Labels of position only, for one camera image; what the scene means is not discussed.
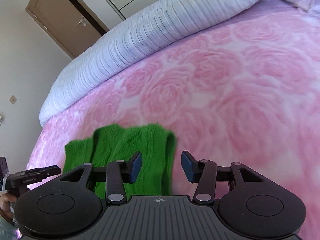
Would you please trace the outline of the person's left hand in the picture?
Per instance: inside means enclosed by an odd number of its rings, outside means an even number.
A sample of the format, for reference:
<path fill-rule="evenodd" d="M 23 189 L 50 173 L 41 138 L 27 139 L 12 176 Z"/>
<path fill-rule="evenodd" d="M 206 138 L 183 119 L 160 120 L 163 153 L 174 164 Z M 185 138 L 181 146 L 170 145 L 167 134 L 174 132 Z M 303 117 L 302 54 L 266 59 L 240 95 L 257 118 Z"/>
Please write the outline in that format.
<path fill-rule="evenodd" d="M 13 213 L 10 209 L 10 203 L 15 203 L 17 198 L 9 193 L 1 194 L 1 202 L 0 202 L 0 209 L 1 209 L 1 216 L 7 221 L 12 222 Z"/>

